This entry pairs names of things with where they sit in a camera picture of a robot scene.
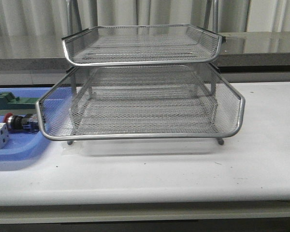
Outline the silver mesh tray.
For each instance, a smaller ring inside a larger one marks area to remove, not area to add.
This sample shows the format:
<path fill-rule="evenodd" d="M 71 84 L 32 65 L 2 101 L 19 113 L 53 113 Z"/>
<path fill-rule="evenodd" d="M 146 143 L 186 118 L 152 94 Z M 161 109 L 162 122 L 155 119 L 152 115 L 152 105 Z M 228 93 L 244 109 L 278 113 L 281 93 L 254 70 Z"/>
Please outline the silver mesh tray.
<path fill-rule="evenodd" d="M 73 66 L 121 66 L 211 62 L 223 37 L 188 24 L 97 26 L 62 38 Z"/>
<path fill-rule="evenodd" d="M 208 63 L 73 68 L 37 102 L 52 141 L 224 138 L 245 98 Z"/>
<path fill-rule="evenodd" d="M 80 135 L 211 133 L 218 104 L 206 98 L 87 99 L 70 116 Z"/>

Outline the green electrical component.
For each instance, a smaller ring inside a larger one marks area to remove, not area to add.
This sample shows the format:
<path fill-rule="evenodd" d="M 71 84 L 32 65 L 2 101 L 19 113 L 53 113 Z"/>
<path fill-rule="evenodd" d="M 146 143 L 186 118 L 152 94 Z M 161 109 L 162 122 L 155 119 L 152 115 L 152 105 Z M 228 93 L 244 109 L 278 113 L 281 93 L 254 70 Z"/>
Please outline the green electrical component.
<path fill-rule="evenodd" d="M 35 97 L 16 97 L 12 92 L 0 92 L 0 116 L 7 113 L 14 115 L 34 114 L 38 99 Z"/>

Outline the blue plastic bin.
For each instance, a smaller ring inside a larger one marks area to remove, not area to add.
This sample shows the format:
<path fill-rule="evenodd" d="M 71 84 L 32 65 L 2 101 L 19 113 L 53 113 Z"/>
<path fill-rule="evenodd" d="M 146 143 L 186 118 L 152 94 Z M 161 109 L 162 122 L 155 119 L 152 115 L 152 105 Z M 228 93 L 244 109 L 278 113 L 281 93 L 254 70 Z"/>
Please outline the blue plastic bin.
<path fill-rule="evenodd" d="M 16 97 L 40 98 L 50 87 L 14 87 L 0 88 L 1 92 L 11 92 Z M 39 156 L 49 145 L 50 140 L 46 139 L 40 132 L 31 133 L 10 133 L 10 140 L 7 145 L 0 149 L 0 161 L 20 161 Z"/>

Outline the clear tape strip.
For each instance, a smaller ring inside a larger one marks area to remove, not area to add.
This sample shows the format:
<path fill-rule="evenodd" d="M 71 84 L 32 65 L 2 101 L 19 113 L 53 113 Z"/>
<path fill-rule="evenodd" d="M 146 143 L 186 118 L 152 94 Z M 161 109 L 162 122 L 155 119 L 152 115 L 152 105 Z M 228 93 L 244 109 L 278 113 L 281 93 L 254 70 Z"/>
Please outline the clear tape strip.
<path fill-rule="evenodd" d="M 73 141 L 70 145 L 68 142 L 63 142 L 62 144 L 62 152 L 63 156 L 83 156 L 83 141 Z"/>

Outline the silver metal rack frame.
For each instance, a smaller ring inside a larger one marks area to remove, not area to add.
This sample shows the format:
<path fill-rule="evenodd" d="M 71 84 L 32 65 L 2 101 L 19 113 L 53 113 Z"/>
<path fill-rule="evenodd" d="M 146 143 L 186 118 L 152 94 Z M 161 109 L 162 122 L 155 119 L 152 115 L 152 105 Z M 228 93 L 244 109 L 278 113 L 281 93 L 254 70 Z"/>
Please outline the silver metal rack frame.
<path fill-rule="evenodd" d="M 80 20 L 80 14 L 79 14 L 79 9 L 78 9 L 78 3 L 76 0 L 67 0 L 67 25 L 68 25 L 68 35 L 73 33 L 73 10 L 75 14 L 75 19 L 77 21 L 77 25 L 79 30 L 82 29 L 81 26 L 81 20 Z M 211 9 L 213 10 L 212 12 L 212 17 L 213 17 L 213 25 L 212 29 L 213 32 L 218 32 L 218 0 L 207 0 L 206 1 L 206 10 L 205 10 L 205 19 L 204 19 L 204 28 L 208 29 L 208 23 L 209 23 L 209 17 L 210 17 L 210 11 Z M 71 80 L 71 87 L 72 87 L 72 94 L 76 92 L 76 78 L 75 75 L 73 74 L 70 77 Z"/>

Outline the red emergency stop button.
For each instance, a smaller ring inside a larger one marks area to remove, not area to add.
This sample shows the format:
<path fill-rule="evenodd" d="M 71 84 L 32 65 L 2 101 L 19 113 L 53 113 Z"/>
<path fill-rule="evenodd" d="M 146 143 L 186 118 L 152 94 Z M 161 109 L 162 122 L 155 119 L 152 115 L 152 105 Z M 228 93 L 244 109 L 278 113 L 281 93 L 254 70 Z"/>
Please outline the red emergency stop button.
<path fill-rule="evenodd" d="M 38 133 L 40 128 L 36 114 L 26 114 L 25 116 L 7 113 L 3 118 L 3 123 L 11 132 Z"/>

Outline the grey stone counter ledge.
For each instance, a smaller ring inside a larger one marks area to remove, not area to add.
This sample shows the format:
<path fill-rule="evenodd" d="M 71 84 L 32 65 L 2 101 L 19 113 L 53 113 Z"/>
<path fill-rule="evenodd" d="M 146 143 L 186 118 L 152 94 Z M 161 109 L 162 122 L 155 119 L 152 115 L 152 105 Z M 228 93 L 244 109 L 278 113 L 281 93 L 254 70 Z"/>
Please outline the grey stone counter ledge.
<path fill-rule="evenodd" d="M 290 72 L 290 32 L 225 32 L 215 65 L 225 73 Z M 61 37 L 0 36 L 0 71 L 67 70 Z"/>

